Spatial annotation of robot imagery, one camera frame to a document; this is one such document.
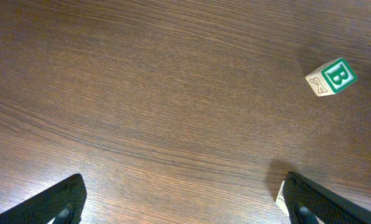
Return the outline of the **baseball picture wooden block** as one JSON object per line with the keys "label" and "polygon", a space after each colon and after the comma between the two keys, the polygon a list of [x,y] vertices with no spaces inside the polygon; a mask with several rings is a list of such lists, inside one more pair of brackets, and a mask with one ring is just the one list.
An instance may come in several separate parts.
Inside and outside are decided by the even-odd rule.
{"label": "baseball picture wooden block", "polygon": [[279,188],[278,194],[276,196],[276,204],[281,209],[281,211],[286,215],[289,216],[289,211],[286,206],[286,202],[283,195],[283,187],[284,187],[285,180],[282,181],[281,187]]}

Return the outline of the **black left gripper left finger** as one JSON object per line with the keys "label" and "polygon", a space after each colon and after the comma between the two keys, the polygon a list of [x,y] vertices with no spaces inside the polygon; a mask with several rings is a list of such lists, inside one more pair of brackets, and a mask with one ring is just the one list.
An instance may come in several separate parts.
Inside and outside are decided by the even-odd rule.
{"label": "black left gripper left finger", "polygon": [[79,224],[86,198],[83,177],[74,174],[0,213],[0,223]]}

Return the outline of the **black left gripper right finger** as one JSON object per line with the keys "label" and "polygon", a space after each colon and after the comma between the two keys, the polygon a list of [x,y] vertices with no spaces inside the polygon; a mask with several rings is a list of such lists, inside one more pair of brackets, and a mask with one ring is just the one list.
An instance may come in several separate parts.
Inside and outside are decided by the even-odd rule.
{"label": "black left gripper right finger", "polygon": [[371,212],[305,176],[289,171],[283,197],[292,224],[353,223],[371,224]]}

